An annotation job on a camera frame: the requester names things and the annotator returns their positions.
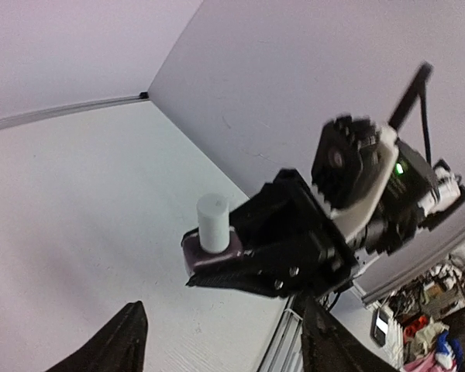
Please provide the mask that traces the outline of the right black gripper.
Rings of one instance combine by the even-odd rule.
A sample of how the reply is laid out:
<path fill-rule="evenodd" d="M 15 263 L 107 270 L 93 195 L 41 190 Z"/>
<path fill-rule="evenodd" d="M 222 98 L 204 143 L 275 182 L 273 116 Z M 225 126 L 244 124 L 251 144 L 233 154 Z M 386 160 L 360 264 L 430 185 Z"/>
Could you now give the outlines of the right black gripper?
<path fill-rule="evenodd" d="M 243 248 L 254 255 L 199 267 L 187 287 L 268 298 L 310 291 L 321 298 L 353 284 L 357 260 L 297 170 L 280 170 L 229 216 Z"/>

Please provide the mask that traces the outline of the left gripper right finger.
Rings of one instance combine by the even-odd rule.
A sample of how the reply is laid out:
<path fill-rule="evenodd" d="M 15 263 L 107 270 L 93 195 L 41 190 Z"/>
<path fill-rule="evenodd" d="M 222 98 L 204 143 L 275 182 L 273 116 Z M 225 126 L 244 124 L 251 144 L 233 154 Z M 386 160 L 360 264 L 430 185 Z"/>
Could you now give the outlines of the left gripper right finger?
<path fill-rule="evenodd" d="M 303 370 L 311 372 L 386 372 L 395 369 L 370 352 L 319 301 L 305 299 L 301 331 Z"/>

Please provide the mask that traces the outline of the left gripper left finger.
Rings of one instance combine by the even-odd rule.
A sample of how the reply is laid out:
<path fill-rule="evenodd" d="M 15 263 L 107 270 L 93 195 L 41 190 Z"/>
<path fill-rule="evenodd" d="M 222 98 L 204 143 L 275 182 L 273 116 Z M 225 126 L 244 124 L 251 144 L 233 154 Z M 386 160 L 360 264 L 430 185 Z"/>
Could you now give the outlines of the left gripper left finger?
<path fill-rule="evenodd" d="M 141 301 L 123 306 L 80 349 L 52 366 L 50 372 L 142 372 L 148 319 Z"/>

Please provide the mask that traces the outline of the nail polish bottle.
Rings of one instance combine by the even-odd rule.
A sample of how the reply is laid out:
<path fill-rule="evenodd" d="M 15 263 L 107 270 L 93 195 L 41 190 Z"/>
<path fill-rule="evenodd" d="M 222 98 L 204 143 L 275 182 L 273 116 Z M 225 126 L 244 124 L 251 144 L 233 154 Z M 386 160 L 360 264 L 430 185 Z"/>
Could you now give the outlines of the nail polish bottle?
<path fill-rule="evenodd" d="M 184 265 L 189 277 L 205 268 L 226 261 L 237 260 L 243 255 L 243 246 L 233 227 L 229 228 L 229 245 L 221 253 L 205 251 L 199 240 L 198 230 L 187 232 L 181 241 Z"/>

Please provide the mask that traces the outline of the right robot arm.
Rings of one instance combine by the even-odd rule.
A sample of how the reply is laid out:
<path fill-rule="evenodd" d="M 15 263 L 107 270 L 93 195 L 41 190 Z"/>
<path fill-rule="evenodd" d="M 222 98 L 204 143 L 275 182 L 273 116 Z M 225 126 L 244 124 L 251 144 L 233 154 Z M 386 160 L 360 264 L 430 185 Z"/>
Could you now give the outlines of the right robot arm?
<path fill-rule="evenodd" d="M 321 298 L 350 286 L 364 253 L 392 254 L 421 229 L 434 229 L 465 202 L 449 166 L 429 165 L 404 142 L 373 215 L 349 236 L 329 218 L 294 169 L 280 170 L 230 213 L 230 245 L 216 255 L 187 232 L 182 248 L 188 285 L 287 298 Z"/>

